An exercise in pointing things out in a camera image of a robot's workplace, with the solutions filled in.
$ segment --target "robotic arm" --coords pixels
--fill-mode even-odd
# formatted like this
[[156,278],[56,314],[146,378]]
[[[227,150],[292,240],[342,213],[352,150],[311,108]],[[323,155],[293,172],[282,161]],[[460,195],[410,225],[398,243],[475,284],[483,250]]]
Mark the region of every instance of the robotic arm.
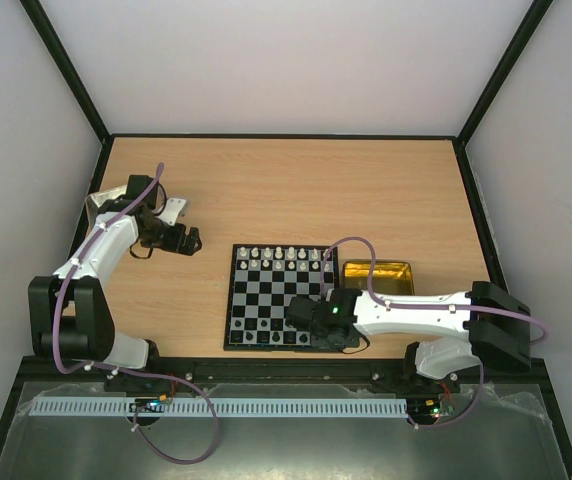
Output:
[[[137,242],[150,249],[149,257],[155,248],[193,255],[202,247],[197,228],[192,227],[187,233],[185,225],[176,223],[177,218],[185,212],[188,201],[166,198],[161,185],[155,185],[128,214],[109,223],[143,194],[151,182],[151,177],[131,175],[126,187],[96,194],[98,203],[87,202],[90,223],[94,226],[84,243],[52,276],[35,277],[30,283],[28,303],[36,355],[52,356],[57,294],[73,265],[78,268],[66,291],[64,305],[74,305],[74,313],[62,315],[59,336],[62,357],[141,369],[149,359],[158,355],[154,342],[132,338],[115,329],[103,292],[117,262]],[[158,189],[164,192],[159,208]],[[105,233],[88,246],[98,230],[105,230]],[[80,264],[77,259],[87,247],[89,250],[85,253],[85,260]]]
[[[483,363],[508,372],[530,369],[530,326],[499,315],[453,308],[480,305],[529,314],[528,307],[499,287],[474,282],[468,292],[434,297],[378,295],[386,308],[368,292],[356,289],[330,290],[318,302],[295,297],[286,323],[310,331],[313,346],[343,351],[359,346],[361,337],[384,333],[414,333],[442,337],[413,343],[406,350],[409,374],[439,380],[449,373]],[[395,308],[404,304],[404,308]],[[442,309],[422,309],[422,305]]]

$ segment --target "wooden surface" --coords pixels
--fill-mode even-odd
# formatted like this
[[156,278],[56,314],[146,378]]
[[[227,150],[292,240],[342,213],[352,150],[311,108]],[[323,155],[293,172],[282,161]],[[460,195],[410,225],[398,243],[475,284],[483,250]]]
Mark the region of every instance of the wooden surface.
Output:
[[[169,196],[191,201],[183,223],[204,242],[193,257],[124,255],[106,289],[117,328],[164,356],[398,358],[418,336],[373,338],[363,353],[224,351],[233,243],[331,244],[360,235],[380,259],[411,264],[417,295],[488,278],[450,142],[388,140],[115,140],[102,189],[166,165]],[[340,262],[367,258],[360,244]]]

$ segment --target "wire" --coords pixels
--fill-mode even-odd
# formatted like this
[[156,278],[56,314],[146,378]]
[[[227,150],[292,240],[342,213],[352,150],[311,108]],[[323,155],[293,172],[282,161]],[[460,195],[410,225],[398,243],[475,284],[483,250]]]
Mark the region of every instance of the wire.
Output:
[[444,398],[448,398],[448,401],[454,407],[455,406],[455,399],[453,398],[453,394],[450,393],[450,390],[448,389],[448,387],[446,386],[446,384],[444,382],[439,382],[439,384],[444,389],[444,396],[442,397],[442,401],[444,400]]
[[479,399],[482,396],[483,388],[484,388],[484,365],[482,365],[480,363],[479,364],[479,385],[477,387],[477,390],[475,391],[473,399],[468,404],[468,407],[466,407],[466,410],[464,410],[462,413],[460,413],[458,416],[456,416],[452,420],[449,420],[448,422],[444,422],[444,423],[438,423],[438,424],[433,424],[433,425],[419,425],[417,422],[415,422],[415,420],[413,420],[413,418],[410,415],[408,415],[408,422],[413,426],[413,428],[415,430],[432,430],[435,428],[448,427],[448,426],[454,425],[458,422],[461,422],[464,418],[466,418],[468,415],[470,415],[470,413],[475,408],[475,405],[477,405],[477,403],[479,403]]
[[156,217],[159,217],[162,213],[164,213],[164,210],[166,210],[166,204],[168,203],[168,195],[166,194],[166,189],[161,183],[159,184],[159,188],[162,190],[162,194],[164,195],[164,200],[162,202],[162,206],[159,212],[153,214]]
[[157,185],[159,183],[159,178],[162,176],[163,171],[164,171],[164,164],[160,162],[157,165],[157,170],[155,172],[155,178],[153,179],[153,181],[150,184],[148,184],[148,186],[144,189],[144,191],[135,200],[133,200],[128,206],[126,206],[123,210],[121,210],[119,213],[117,213],[117,215],[115,215],[110,220],[108,220],[106,222],[106,224],[102,226],[102,228],[97,229],[97,231],[95,233],[93,233],[88,238],[88,240],[85,242],[84,246],[82,247],[82,249],[79,252],[79,255],[77,257],[73,258],[74,262],[72,262],[73,264],[72,264],[70,270],[68,270],[68,273],[64,277],[64,281],[62,282],[62,285],[59,289],[59,293],[57,294],[57,301],[55,302],[55,311],[53,314],[53,360],[55,361],[55,366],[57,367],[57,370],[59,370],[59,372],[64,374],[64,375],[68,375],[70,373],[73,373],[82,367],[94,366],[94,367],[100,368],[102,370],[109,370],[111,372],[115,372],[115,371],[123,372],[123,373],[131,375],[133,377],[170,380],[171,382],[177,382],[177,383],[181,383],[183,385],[186,385],[187,387],[191,388],[193,391],[198,393],[208,404],[208,408],[210,409],[210,412],[213,415],[213,420],[215,421],[215,429],[213,431],[213,438],[211,440],[209,447],[206,449],[206,451],[202,455],[200,455],[199,457],[194,458],[192,460],[181,460],[178,458],[171,457],[171,456],[165,454],[164,452],[162,452],[161,450],[159,450],[157,447],[155,447],[155,445],[153,445],[153,443],[148,439],[148,437],[146,437],[146,435],[142,431],[142,428],[139,426],[139,424],[137,424],[137,414],[141,411],[141,409],[143,409],[145,407],[140,407],[140,409],[138,410],[138,412],[136,412],[136,414],[133,418],[133,423],[135,424],[135,426],[133,427],[134,430],[144,440],[146,445],[153,451],[153,453],[155,453],[159,457],[161,457],[164,460],[171,462],[171,463],[175,463],[178,465],[191,465],[193,463],[198,463],[198,462],[201,462],[202,460],[205,460],[206,458],[208,458],[215,451],[217,446],[219,445],[220,437],[221,437],[219,417],[217,416],[217,412],[215,411],[215,406],[213,405],[210,398],[208,398],[208,395],[206,395],[206,393],[203,390],[201,390],[197,385],[195,385],[191,382],[188,382],[187,380],[184,380],[182,378],[175,377],[173,375],[161,375],[161,374],[157,374],[157,373],[138,372],[135,370],[130,370],[128,368],[118,368],[114,365],[108,365],[108,364],[101,363],[101,362],[88,362],[88,361],[78,362],[78,363],[74,364],[72,367],[67,368],[66,366],[64,366],[64,364],[62,362],[61,351],[59,348],[59,330],[60,330],[60,326],[61,326],[62,310],[63,310],[63,306],[64,306],[64,300],[66,297],[66,291],[68,290],[68,287],[70,285],[70,282],[71,282],[73,276],[75,275],[75,272],[82,265],[82,262],[86,258],[86,255],[90,251],[91,247],[95,244],[95,242],[99,239],[99,237],[101,237],[101,235],[104,234],[104,232],[107,232],[110,226],[114,225],[116,222],[121,220],[125,215],[127,215],[131,210],[133,210],[137,205],[139,205],[139,203],[144,198],[146,198],[146,195],[148,195],[150,193],[150,191],[155,187],[155,185]]
[[[345,237],[345,238],[337,240],[335,243],[333,243],[326,250],[324,257],[322,258],[322,265],[321,265],[321,267],[322,267],[321,271],[322,272],[325,271],[326,262],[328,261],[328,258],[330,257],[332,251],[335,248],[337,248],[339,245],[341,245],[342,243],[349,242],[349,241],[361,242],[364,245],[366,245],[368,247],[368,249],[370,250],[370,270],[368,272],[368,277],[366,278],[366,288],[368,290],[368,294],[370,295],[370,298],[372,298],[373,302],[375,302],[377,305],[381,305],[383,307],[386,307],[386,309],[396,308],[396,309],[401,309],[401,310],[450,310],[451,307],[455,307],[455,309],[459,309],[459,310],[467,310],[467,311],[479,312],[479,313],[490,313],[492,315],[500,315],[503,317],[510,317],[510,318],[513,318],[516,320],[521,320],[523,322],[527,322],[527,323],[530,323],[532,325],[538,326],[540,328],[540,330],[542,331],[542,335],[539,338],[536,338],[535,340],[531,340],[531,342],[530,342],[531,345],[543,343],[544,341],[546,341],[548,339],[548,336],[549,336],[548,327],[546,326],[546,324],[543,321],[541,321],[537,318],[533,318],[530,315],[524,315],[524,314],[518,313],[518,312],[511,312],[509,310],[504,310],[502,308],[485,307],[483,305],[450,305],[450,304],[441,304],[441,303],[415,304],[415,303],[385,302],[380,297],[378,297],[375,294],[375,291],[373,290],[373,275],[375,273],[375,265],[376,265],[376,261],[377,261],[377,256],[375,254],[375,248],[373,247],[373,245],[368,240],[366,240],[363,237]],[[322,275],[322,280],[321,280],[322,296],[324,295],[324,286],[325,286],[324,275]]]
[[368,347],[370,347],[370,340],[368,339],[368,337],[366,335],[364,335],[363,333],[359,332],[359,334],[361,335],[361,337],[364,339],[364,342],[366,342],[366,346],[364,348],[360,348],[359,350],[357,350],[356,352],[344,352],[342,350],[342,353],[344,355],[355,355],[356,353],[361,353],[364,350],[367,350]]

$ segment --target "white arm segment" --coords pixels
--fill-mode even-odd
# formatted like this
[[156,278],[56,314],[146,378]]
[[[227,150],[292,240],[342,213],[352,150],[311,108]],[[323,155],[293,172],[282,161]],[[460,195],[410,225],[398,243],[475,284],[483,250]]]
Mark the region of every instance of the white arm segment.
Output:
[[[117,213],[103,213],[95,220],[92,232],[86,237],[84,243],[77,249],[68,262],[62,265],[54,275],[65,278],[72,267],[73,258],[78,258],[90,237],[102,228],[108,220]],[[124,252],[137,241],[139,231],[137,222],[131,215],[124,215],[121,219],[111,225],[106,233],[101,235],[86,254],[84,261],[73,275],[73,280],[82,277],[98,278],[102,287],[105,288],[117,262]],[[113,348],[104,359],[105,363],[117,367],[140,369],[146,366],[148,360],[148,342],[141,338],[133,338],[115,330],[115,341]]]
[[[108,220],[113,218],[117,213],[103,213],[95,220],[95,226],[92,232],[86,237],[84,243],[77,249],[75,254],[68,262],[55,271],[55,275],[59,278],[66,277],[66,274],[72,267],[73,258],[78,258],[81,250],[86,246],[90,237],[101,229]],[[108,279],[113,270],[117,266],[117,262],[128,248],[137,241],[139,231],[137,230],[137,222],[131,215],[124,215],[108,228],[108,231],[100,236],[93,244],[90,251],[86,254],[80,267],[73,275],[73,280],[82,277],[98,278],[102,287],[106,287]]]
[[[467,292],[434,297],[377,295],[382,300],[407,305],[442,304],[470,305]],[[387,309],[376,304],[368,292],[364,292],[355,303],[357,316],[355,328],[370,337],[380,333],[419,333],[444,338],[432,342],[421,342],[415,354],[417,373],[439,380],[451,372],[479,365],[480,360],[471,351],[468,330],[464,322],[470,320],[467,310],[420,310]]]
[[417,373],[435,380],[480,363],[479,358],[473,355],[468,341],[453,338],[421,342],[415,354]]
[[[458,292],[434,297],[379,295],[383,301],[407,305],[443,304],[470,305],[467,292]],[[464,322],[470,320],[470,312],[465,310],[420,310],[401,309],[391,305],[390,309],[376,304],[368,292],[357,298],[354,314],[357,316],[355,328],[366,336],[380,333],[421,333],[468,340],[468,330]]]

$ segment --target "chessboard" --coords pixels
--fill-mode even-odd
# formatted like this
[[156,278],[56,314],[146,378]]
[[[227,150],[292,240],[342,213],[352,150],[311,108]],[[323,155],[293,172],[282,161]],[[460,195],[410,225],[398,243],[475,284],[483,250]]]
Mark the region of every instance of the chessboard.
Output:
[[[233,245],[225,350],[316,351],[310,335],[285,324],[293,297],[320,299],[321,263],[328,246]],[[324,272],[339,287],[337,249]]]

